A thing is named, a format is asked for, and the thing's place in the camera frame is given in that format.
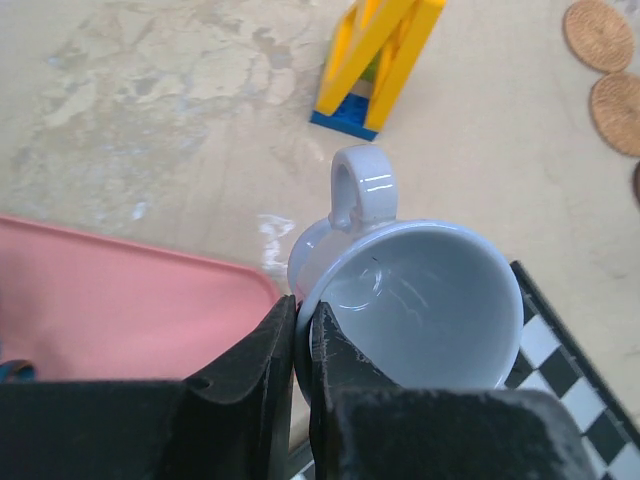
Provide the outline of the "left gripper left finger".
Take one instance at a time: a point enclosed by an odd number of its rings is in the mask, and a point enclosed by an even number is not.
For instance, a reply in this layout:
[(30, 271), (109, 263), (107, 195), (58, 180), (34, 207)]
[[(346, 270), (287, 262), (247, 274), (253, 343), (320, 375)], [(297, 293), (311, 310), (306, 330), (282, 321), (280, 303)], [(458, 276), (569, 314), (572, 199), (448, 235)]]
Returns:
[(293, 296), (177, 381), (1, 387), (5, 479), (282, 479), (292, 405)]

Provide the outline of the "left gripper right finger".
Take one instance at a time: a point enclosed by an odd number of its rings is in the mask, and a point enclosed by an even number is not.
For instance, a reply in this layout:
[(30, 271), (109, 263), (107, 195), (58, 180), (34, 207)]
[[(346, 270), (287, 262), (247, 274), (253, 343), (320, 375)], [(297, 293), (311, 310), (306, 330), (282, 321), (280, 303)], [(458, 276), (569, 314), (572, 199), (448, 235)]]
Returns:
[(592, 479), (577, 426), (537, 390), (395, 385), (321, 302), (311, 326), (318, 479)]

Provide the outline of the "light blue cup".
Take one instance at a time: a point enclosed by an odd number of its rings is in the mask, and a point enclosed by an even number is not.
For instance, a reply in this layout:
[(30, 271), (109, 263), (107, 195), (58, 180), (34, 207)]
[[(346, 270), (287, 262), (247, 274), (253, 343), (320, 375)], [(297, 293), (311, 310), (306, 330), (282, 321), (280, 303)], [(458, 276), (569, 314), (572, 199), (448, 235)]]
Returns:
[(463, 226), (401, 221), (397, 206), (396, 178), (380, 148), (335, 153), (329, 215), (303, 232), (287, 265), (300, 306), (294, 365), (304, 396), (321, 302), (362, 354), (405, 388), (499, 388), (515, 364), (524, 314), (505, 257)]

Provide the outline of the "black white chessboard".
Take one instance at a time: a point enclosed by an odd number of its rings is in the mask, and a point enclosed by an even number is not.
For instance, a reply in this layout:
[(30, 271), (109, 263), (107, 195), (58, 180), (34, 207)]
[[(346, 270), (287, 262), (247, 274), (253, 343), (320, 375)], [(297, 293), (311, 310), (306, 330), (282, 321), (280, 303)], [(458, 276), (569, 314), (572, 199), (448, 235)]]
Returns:
[[(537, 390), (567, 410), (579, 431), (595, 476), (635, 479), (639, 475), (639, 432), (617, 398), (582, 354), (537, 285), (519, 262), (511, 264), (524, 309), (524, 334), (503, 390)], [(304, 479), (315, 476), (309, 443)]]

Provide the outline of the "dark wooden coaster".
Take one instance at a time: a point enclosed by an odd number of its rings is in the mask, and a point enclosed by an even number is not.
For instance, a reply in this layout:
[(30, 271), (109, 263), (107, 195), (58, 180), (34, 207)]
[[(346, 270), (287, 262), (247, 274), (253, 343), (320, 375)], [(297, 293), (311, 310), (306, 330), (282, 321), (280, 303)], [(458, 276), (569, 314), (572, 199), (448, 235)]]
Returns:
[(633, 191), (634, 198), (639, 206), (640, 205), (640, 162), (636, 164), (633, 171), (632, 191)]

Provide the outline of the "woven rattan coaster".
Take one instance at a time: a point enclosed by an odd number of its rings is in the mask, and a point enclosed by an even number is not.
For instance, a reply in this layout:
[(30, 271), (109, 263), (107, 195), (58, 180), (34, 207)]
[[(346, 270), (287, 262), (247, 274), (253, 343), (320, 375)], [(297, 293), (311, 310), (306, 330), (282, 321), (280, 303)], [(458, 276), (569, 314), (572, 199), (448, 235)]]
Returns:
[(590, 94), (590, 113), (602, 138), (616, 151), (639, 156), (639, 76), (626, 71), (599, 79)]
[(634, 54), (633, 31), (625, 18), (604, 1), (571, 4), (563, 17), (568, 46), (585, 65), (614, 73), (625, 70)]

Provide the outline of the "dark blue cup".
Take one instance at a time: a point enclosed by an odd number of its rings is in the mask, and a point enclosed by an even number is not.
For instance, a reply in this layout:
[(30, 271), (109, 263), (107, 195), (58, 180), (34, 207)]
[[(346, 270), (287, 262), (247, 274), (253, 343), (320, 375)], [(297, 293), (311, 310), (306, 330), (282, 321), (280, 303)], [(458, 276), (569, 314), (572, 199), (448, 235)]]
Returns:
[(37, 369), (33, 361), (20, 351), (15, 352), (1, 342), (1, 383), (35, 381)]

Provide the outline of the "pink plastic tray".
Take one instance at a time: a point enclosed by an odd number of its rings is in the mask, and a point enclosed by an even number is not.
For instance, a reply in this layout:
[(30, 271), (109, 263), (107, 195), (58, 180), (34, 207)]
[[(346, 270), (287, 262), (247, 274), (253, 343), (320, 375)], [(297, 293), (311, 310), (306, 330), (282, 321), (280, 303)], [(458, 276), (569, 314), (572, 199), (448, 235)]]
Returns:
[(1, 359), (29, 361), (41, 381), (187, 377), (279, 296), (240, 265), (1, 221)]

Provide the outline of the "yellow blue block structure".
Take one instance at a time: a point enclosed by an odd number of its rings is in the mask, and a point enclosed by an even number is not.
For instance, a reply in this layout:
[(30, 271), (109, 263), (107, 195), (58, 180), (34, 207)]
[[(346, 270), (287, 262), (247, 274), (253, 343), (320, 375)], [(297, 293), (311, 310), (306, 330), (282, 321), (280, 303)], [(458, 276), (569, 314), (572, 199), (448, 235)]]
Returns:
[(354, 2), (334, 32), (310, 122), (374, 140), (445, 5), (440, 0)]

